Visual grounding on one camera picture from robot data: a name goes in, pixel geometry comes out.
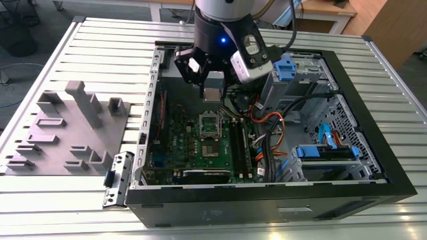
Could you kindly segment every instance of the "blue drive bracket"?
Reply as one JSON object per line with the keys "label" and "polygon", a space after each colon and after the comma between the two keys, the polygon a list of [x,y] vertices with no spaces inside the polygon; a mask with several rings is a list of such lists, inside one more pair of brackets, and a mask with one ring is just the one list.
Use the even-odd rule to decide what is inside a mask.
{"label": "blue drive bracket", "polygon": [[299,158],[320,158],[320,153],[315,145],[300,145],[295,150]]}
{"label": "blue drive bracket", "polygon": [[281,60],[273,63],[273,68],[279,73],[280,82],[289,82],[293,80],[296,75],[296,64],[289,55],[283,55]]}
{"label": "blue drive bracket", "polygon": [[332,147],[332,149],[337,149],[337,146],[333,143],[332,132],[329,125],[327,123],[320,123],[319,126],[319,143],[321,144],[323,135],[325,135],[327,144]]}

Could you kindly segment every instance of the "aluminum extrusion table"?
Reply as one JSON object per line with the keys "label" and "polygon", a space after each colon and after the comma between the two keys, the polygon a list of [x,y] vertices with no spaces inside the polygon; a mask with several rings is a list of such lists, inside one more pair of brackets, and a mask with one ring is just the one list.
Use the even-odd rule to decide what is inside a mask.
{"label": "aluminum extrusion table", "polygon": [[[267,44],[291,33],[263,30]],[[192,42],[193,27],[173,23],[86,18],[73,22],[0,136],[0,165],[13,155],[38,112],[42,91],[85,82],[100,101],[130,103],[121,151],[133,151],[144,112],[154,41]],[[101,176],[0,176],[0,237],[41,239],[427,239],[427,113],[372,42],[356,36],[299,33],[293,48],[335,51],[417,195],[341,220],[146,229],[128,209],[102,210]]]}

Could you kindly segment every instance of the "wastebasket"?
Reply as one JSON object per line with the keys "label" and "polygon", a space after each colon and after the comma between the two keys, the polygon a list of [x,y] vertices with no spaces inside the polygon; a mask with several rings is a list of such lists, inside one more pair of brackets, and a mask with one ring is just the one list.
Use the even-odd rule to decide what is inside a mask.
{"label": "wastebasket", "polygon": [[32,27],[40,23],[40,18],[30,1],[26,0],[0,0],[5,10],[12,17],[25,26]]}
{"label": "wastebasket", "polygon": [[0,46],[13,57],[25,57],[37,50],[37,44],[28,28],[9,12],[0,11]]}

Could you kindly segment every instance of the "floor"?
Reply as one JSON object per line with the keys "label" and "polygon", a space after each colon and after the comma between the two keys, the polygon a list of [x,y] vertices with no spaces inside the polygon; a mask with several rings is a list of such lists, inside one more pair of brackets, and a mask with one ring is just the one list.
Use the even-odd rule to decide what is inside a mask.
{"label": "floor", "polygon": [[[73,16],[86,16],[93,18],[110,18],[124,20],[150,21],[149,9],[145,7],[114,6],[86,3],[64,3],[64,10],[56,11],[53,3],[49,0],[38,0],[36,11],[41,24],[30,28],[32,36],[38,44],[37,52],[22,58],[12,57],[0,48],[0,66],[14,63],[44,64],[54,50],[54,47],[66,31]],[[187,18],[188,11],[177,13],[182,18],[173,18],[172,13],[161,10],[161,19],[164,22],[177,23]],[[2,107],[4,105],[18,102],[32,86],[32,83],[40,72],[40,67],[20,65],[5,70],[10,78],[10,85],[0,86],[0,133],[5,128],[18,104]],[[397,70],[403,80],[409,86],[420,103],[427,106],[427,61],[417,60],[413,55],[405,64]]]}

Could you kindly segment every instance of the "cable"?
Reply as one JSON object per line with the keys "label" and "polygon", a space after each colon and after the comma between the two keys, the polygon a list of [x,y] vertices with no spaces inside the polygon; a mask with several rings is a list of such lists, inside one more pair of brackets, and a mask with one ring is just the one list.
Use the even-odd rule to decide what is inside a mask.
{"label": "cable", "polygon": [[304,19],[304,5],[303,5],[303,2],[300,2],[300,15],[299,15],[299,19]]}
{"label": "cable", "polygon": [[288,41],[287,45],[284,47],[281,47],[281,54],[284,54],[287,52],[287,50],[292,46],[292,44],[295,42],[295,38],[296,38],[295,4],[293,4],[293,0],[288,0],[288,2],[289,2],[289,7],[291,7],[291,13],[292,13],[292,36],[291,36],[291,40]]}
{"label": "cable", "polygon": [[191,9],[187,17],[187,21],[178,21],[180,25],[185,25],[189,23],[189,20],[192,19],[193,9],[195,9],[196,0],[192,0]]}
{"label": "cable", "polygon": [[[21,62],[21,63],[13,63],[13,64],[6,65],[6,66],[1,66],[1,67],[0,67],[0,70],[6,69],[6,68],[13,67],[13,66],[18,66],[18,65],[32,65],[32,66],[44,67],[44,65],[37,64],[37,63],[26,63],[26,62]],[[6,87],[6,86],[9,86],[9,85],[10,85],[10,83],[4,83],[4,82],[2,82],[2,79],[1,79],[1,73],[0,73],[0,84],[1,84],[1,86],[2,86],[2,87]]]}
{"label": "cable", "polygon": [[13,64],[10,64],[10,65],[1,66],[1,67],[0,67],[0,70],[1,70],[1,69],[6,69],[6,68],[13,67],[13,66],[17,66],[17,65],[33,65],[33,66],[44,67],[44,65],[37,64],[37,63],[25,63],[25,62],[22,62],[22,63],[13,63]]}
{"label": "cable", "polygon": [[[293,100],[284,108],[283,113],[281,113],[281,117],[283,119],[287,117],[288,113],[305,101],[308,101],[309,99],[313,98],[332,98],[339,92],[328,92],[328,93],[315,93],[307,96],[301,96],[300,98],[297,98],[296,100]],[[271,174],[268,176],[268,180],[271,182],[275,181],[275,172],[276,172],[276,164],[275,164],[275,159],[273,159],[273,152],[271,149],[271,136],[272,136],[272,132],[279,124],[280,118],[277,118],[275,120],[275,122],[272,123],[269,130],[265,132],[265,137],[263,139],[261,142],[261,153],[263,153],[263,157],[264,157],[264,161],[265,163],[268,162],[271,164],[271,170],[268,172],[268,174]]]}
{"label": "cable", "polygon": [[260,19],[260,17],[264,16],[264,14],[267,13],[268,9],[273,5],[275,1],[276,0],[269,0],[267,2],[267,4],[264,5],[264,7],[261,8],[261,10],[252,15],[253,20]]}
{"label": "cable", "polygon": [[17,102],[10,103],[9,105],[0,106],[0,109],[13,106],[13,105],[18,104],[21,101],[22,100],[18,100]]}

